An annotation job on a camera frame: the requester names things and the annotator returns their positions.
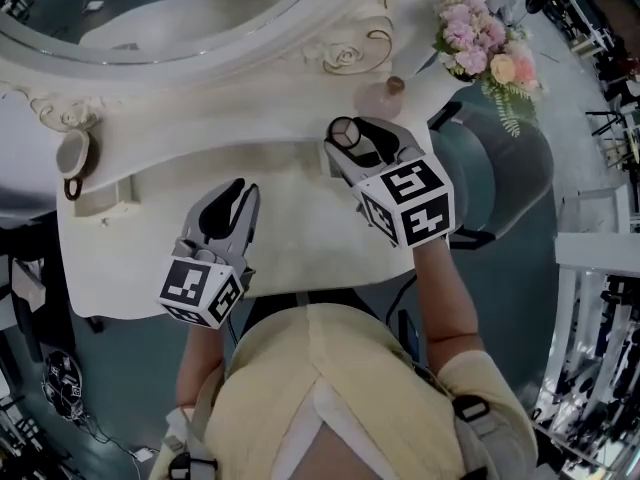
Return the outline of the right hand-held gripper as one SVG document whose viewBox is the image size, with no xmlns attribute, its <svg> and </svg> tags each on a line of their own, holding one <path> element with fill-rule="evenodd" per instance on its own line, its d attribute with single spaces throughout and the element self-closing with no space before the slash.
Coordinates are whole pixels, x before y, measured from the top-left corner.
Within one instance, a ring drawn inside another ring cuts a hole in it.
<svg viewBox="0 0 640 480">
<path fill-rule="evenodd" d="M 355 124 L 387 165 L 401 161 L 405 150 L 415 153 L 415 159 L 376 174 L 375 151 L 353 153 L 333 140 L 324 141 L 330 163 L 348 185 L 355 185 L 369 224 L 401 249 L 413 249 L 451 233 L 454 188 L 437 157 L 423 155 L 413 134 L 398 124 L 373 117 L 356 117 Z"/>
</svg>

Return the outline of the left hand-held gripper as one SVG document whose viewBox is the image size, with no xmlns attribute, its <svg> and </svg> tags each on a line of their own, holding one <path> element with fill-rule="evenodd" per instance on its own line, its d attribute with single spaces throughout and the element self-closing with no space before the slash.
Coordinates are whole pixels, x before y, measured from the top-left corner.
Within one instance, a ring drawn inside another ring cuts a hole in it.
<svg viewBox="0 0 640 480">
<path fill-rule="evenodd" d="M 248 290 L 253 270 L 245 253 L 261 199 L 256 184 L 245 184 L 244 178 L 227 181 L 188 211 L 184 238 L 162 264 L 158 291 L 158 304 L 174 319 L 218 329 Z"/>
</svg>

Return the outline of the round black three-section container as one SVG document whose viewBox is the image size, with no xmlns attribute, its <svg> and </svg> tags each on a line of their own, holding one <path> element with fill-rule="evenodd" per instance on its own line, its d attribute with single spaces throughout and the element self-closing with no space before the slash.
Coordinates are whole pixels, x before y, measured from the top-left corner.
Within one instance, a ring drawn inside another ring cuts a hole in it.
<svg viewBox="0 0 640 480">
<path fill-rule="evenodd" d="M 329 124 L 327 140 L 349 150 L 359 144 L 361 132 L 352 118 L 340 116 Z"/>
</svg>

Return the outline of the small white drawer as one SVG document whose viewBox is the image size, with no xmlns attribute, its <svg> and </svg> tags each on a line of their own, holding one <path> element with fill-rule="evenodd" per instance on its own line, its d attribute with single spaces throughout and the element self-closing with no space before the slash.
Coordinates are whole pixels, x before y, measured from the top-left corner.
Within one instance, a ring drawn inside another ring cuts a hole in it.
<svg viewBox="0 0 640 480">
<path fill-rule="evenodd" d="M 321 173 L 324 176 L 332 179 L 341 179 L 348 186 L 351 186 L 351 183 L 344 176 L 339 166 L 334 162 L 334 159 L 327 153 L 325 148 L 327 144 L 331 145 L 335 150 L 337 150 L 340 153 L 346 152 L 346 150 L 343 147 L 341 147 L 335 142 L 330 141 L 328 138 L 321 140 L 318 143 L 318 155 L 319 155 Z"/>
<path fill-rule="evenodd" d="M 107 227 L 111 221 L 130 217 L 137 212 L 139 201 L 133 191 L 132 177 L 83 193 L 73 203 L 73 216 L 83 222 Z"/>
</svg>

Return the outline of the pink round perfume bottle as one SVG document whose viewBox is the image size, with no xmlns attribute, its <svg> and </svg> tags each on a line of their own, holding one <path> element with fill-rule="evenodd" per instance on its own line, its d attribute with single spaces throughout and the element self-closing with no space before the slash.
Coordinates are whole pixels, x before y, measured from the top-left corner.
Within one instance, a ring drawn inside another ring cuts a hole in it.
<svg viewBox="0 0 640 480">
<path fill-rule="evenodd" d="M 397 76 L 362 85 L 354 94 L 354 107 L 360 116 L 393 120 L 401 113 L 404 91 L 405 82 Z"/>
</svg>

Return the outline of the white dressing table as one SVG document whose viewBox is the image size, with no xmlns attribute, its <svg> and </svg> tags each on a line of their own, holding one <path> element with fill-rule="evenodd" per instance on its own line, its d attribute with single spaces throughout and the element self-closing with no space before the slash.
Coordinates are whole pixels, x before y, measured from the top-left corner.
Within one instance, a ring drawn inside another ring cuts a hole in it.
<svg viewBox="0 0 640 480">
<path fill-rule="evenodd" d="M 80 129 L 101 145 L 83 193 L 132 177 L 139 208 L 107 227 L 57 201 L 72 308 L 82 317 L 159 315 L 160 266 L 188 209 L 225 181 L 258 185 L 258 227 L 247 259 L 251 296 L 378 283 L 405 273 L 410 255 L 356 213 L 347 185 L 320 171 L 318 143 L 355 112 L 362 85 L 390 75 L 407 90 L 401 123 L 420 142 L 430 99 L 415 75 L 432 53 L 435 0 L 378 0 L 384 20 L 343 20 L 226 75 L 142 83 L 18 81 L 0 64 L 0 88 L 23 94 L 41 125 Z"/>
</svg>

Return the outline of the person's left forearm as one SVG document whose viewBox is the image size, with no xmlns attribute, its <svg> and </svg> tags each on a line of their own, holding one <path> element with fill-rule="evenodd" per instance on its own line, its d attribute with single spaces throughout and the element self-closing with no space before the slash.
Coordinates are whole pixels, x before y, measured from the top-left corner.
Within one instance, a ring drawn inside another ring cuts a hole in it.
<svg viewBox="0 0 640 480">
<path fill-rule="evenodd" d="M 177 374 L 176 406 L 194 406 L 206 379 L 223 363 L 224 333 L 190 326 Z"/>
</svg>

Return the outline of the person's right forearm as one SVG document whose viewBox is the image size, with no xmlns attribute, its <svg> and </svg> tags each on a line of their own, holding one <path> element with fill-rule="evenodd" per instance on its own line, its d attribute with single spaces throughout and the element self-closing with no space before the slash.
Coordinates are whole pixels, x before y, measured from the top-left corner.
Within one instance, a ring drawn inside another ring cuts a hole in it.
<svg viewBox="0 0 640 480">
<path fill-rule="evenodd" d="M 477 312 L 445 240 L 416 247 L 413 258 L 427 362 L 437 373 L 454 357 L 484 348 Z"/>
</svg>

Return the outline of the teal upholstered chair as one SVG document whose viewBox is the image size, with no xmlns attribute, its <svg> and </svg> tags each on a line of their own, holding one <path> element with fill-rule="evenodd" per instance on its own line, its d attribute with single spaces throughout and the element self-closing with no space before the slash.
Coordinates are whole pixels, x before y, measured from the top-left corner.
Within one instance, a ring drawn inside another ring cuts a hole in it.
<svg viewBox="0 0 640 480">
<path fill-rule="evenodd" d="M 473 251 L 501 238 L 551 189 L 553 157 L 535 125 L 521 122 L 514 137 L 495 110 L 451 101 L 428 127 L 454 185 L 452 249 Z"/>
</svg>

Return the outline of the pink flower bouquet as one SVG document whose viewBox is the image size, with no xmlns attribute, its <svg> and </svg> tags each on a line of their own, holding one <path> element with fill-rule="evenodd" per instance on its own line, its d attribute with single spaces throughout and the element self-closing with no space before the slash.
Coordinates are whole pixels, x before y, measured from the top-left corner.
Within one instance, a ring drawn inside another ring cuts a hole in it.
<svg viewBox="0 0 640 480">
<path fill-rule="evenodd" d="M 504 24 L 482 0 L 438 0 L 434 13 L 439 62 L 455 79 L 477 84 L 505 131 L 518 137 L 543 92 L 526 32 Z"/>
</svg>

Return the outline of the brown and white mug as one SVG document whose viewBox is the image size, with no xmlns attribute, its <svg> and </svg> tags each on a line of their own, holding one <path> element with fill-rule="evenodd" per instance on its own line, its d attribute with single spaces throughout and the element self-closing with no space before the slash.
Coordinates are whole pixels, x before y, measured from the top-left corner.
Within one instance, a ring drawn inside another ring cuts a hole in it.
<svg viewBox="0 0 640 480">
<path fill-rule="evenodd" d="M 56 165 L 68 201 L 80 198 L 84 182 L 95 172 L 101 155 L 100 141 L 90 132 L 72 129 L 56 151 Z"/>
</svg>

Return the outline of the person's yellow top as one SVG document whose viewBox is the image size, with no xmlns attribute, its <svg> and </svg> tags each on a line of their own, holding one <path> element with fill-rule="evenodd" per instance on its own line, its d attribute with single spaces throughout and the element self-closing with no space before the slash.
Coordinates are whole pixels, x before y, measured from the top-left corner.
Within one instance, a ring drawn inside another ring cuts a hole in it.
<svg viewBox="0 0 640 480">
<path fill-rule="evenodd" d="M 239 342 L 194 406 L 172 411 L 149 480 L 169 480 L 182 452 L 196 480 L 271 480 L 291 421 L 324 379 L 366 436 L 379 480 L 530 480 L 529 419 L 492 358 L 462 353 L 418 374 L 375 318 L 342 305 L 279 312 Z"/>
</svg>

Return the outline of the grey flat box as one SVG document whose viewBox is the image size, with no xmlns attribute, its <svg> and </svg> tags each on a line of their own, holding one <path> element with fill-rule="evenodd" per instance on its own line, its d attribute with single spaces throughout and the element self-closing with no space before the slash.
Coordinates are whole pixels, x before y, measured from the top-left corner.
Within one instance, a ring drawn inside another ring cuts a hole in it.
<svg viewBox="0 0 640 480">
<path fill-rule="evenodd" d="M 12 292 L 27 303 L 31 312 L 39 310 L 46 303 L 46 287 L 17 259 L 12 261 L 11 272 Z"/>
</svg>

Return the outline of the person's white undershirt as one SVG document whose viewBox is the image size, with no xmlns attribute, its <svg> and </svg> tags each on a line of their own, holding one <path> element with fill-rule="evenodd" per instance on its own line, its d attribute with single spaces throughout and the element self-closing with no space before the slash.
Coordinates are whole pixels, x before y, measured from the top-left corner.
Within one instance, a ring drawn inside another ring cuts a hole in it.
<svg viewBox="0 0 640 480">
<path fill-rule="evenodd" d="M 272 466 L 271 480 L 379 480 L 364 460 L 367 440 L 324 379 L 297 409 Z"/>
</svg>

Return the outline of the black and white gear bundle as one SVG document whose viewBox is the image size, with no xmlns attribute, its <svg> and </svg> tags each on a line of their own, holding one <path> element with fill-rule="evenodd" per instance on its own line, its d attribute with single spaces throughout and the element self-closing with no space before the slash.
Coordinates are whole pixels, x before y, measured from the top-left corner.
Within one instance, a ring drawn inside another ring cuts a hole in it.
<svg viewBox="0 0 640 480">
<path fill-rule="evenodd" d="M 47 355 L 41 387 L 45 398 L 59 416 L 72 422 L 83 419 L 83 377 L 71 355 L 58 349 Z"/>
</svg>

